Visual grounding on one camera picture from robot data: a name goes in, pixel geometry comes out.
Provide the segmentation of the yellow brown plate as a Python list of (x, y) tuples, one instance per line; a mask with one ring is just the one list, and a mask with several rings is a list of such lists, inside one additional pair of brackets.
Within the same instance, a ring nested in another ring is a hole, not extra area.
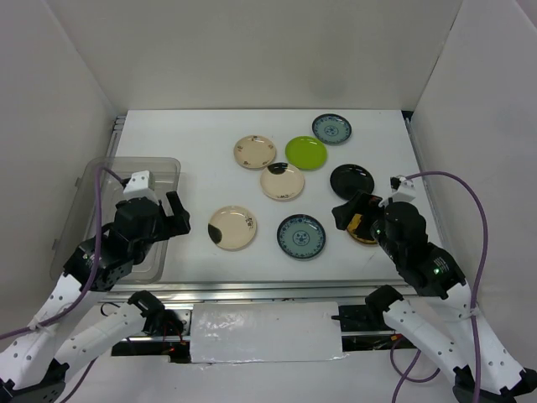
[(362, 216), (355, 214), (347, 225), (347, 233), (358, 243), (364, 245), (377, 245), (368, 228), (362, 225)]

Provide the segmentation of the glossy black plate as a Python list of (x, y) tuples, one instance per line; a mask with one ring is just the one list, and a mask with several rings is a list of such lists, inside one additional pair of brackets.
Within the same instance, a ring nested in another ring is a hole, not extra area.
[(373, 176), (360, 165), (344, 164), (331, 172), (330, 185), (340, 198), (349, 201), (359, 191), (372, 194), (375, 182)]

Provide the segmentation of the cream plate black patch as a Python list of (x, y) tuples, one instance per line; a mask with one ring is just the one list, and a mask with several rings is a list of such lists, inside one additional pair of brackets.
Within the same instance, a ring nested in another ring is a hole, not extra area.
[(222, 207), (211, 216), (207, 230), (220, 249), (239, 250), (248, 246), (257, 232), (257, 220), (245, 207)]
[(305, 187), (304, 174), (294, 165), (279, 162), (265, 167), (260, 176), (263, 193), (276, 201), (295, 199)]

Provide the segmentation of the blue white plate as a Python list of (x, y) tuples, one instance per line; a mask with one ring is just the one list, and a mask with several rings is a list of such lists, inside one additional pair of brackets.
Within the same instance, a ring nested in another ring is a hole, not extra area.
[(318, 116), (312, 122), (311, 129), (316, 138), (328, 145), (343, 144), (352, 135), (352, 125), (335, 113)]
[(309, 260), (326, 245), (326, 231), (314, 217), (294, 214), (283, 220), (276, 234), (279, 247), (294, 259)]

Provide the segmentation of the lime green plate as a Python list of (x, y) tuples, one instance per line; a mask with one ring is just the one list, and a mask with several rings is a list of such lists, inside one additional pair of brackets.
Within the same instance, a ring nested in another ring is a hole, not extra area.
[(328, 153), (319, 139), (299, 136), (286, 144), (285, 156), (289, 163), (301, 170), (317, 170), (326, 163)]

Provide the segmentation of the cream floral plate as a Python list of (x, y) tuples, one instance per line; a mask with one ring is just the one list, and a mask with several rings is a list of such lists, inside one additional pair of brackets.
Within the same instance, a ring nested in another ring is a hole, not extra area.
[(235, 161), (242, 167), (258, 170), (269, 165), (276, 157), (274, 143), (260, 135), (239, 139), (233, 149)]

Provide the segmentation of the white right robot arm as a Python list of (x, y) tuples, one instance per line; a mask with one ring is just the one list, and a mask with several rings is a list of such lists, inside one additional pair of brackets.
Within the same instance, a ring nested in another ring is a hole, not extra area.
[(384, 201), (358, 192), (332, 210), (344, 230), (354, 217), (394, 263), (399, 275), (424, 298), (448, 329), (444, 335), (412, 309), (392, 286), (366, 299), (371, 327), (403, 335), (448, 379), (459, 402), (514, 402), (536, 389), (536, 372), (502, 345), (484, 315), (471, 306), (472, 290), (453, 257), (431, 243), (426, 221), (407, 201)]

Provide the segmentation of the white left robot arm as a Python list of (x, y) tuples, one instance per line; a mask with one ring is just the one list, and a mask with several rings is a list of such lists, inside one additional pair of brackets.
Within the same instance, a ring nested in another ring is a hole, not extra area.
[(134, 197), (120, 201), (112, 222), (102, 224), (96, 207), (96, 234), (80, 243), (33, 320), (1, 336), (12, 342), (1, 353), (3, 402), (55, 402), (66, 383), (124, 338), (180, 335), (179, 317), (147, 290), (134, 292), (101, 322), (75, 333), (84, 316), (151, 247), (190, 231), (190, 215), (174, 191), (166, 194), (172, 213), (160, 200)]

